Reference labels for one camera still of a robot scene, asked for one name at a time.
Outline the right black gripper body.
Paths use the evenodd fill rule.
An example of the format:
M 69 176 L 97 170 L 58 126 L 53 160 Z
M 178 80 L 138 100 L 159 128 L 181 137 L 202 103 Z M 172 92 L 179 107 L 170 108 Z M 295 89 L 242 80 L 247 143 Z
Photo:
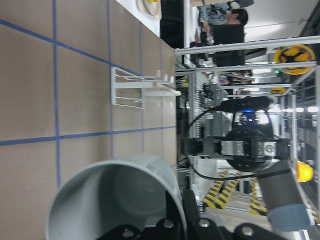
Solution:
M 268 112 L 240 112 L 234 115 L 232 128 L 225 136 L 193 137 L 182 140 L 182 152 L 215 160 L 226 160 L 234 169 L 256 172 L 268 168 L 272 161 L 290 159 L 290 140 L 274 134 Z

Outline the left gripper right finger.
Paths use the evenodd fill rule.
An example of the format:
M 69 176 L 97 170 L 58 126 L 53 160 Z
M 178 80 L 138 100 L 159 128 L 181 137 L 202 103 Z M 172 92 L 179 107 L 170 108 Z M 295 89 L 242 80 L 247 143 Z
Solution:
M 194 192 L 182 192 L 188 240 L 276 240 L 278 236 L 258 225 L 242 223 L 233 232 L 213 215 L 200 214 Z

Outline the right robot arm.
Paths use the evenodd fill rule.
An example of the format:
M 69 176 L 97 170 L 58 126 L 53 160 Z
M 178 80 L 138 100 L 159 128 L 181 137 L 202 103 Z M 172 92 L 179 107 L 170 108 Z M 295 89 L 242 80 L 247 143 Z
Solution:
M 291 165 L 290 140 L 274 134 L 272 119 L 253 110 L 233 114 L 225 136 L 188 137 L 186 156 L 226 160 L 235 170 L 253 173 L 259 183 L 270 223 L 281 232 L 307 230 L 314 224 Z

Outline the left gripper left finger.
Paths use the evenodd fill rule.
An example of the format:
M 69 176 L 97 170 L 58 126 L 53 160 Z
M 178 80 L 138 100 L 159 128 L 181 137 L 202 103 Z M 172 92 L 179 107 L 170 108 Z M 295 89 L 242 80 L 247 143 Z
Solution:
M 185 230 L 176 203 L 165 192 L 166 216 L 158 220 L 155 226 L 146 226 L 143 230 L 129 224 L 119 225 L 99 237 L 100 240 L 184 240 Z

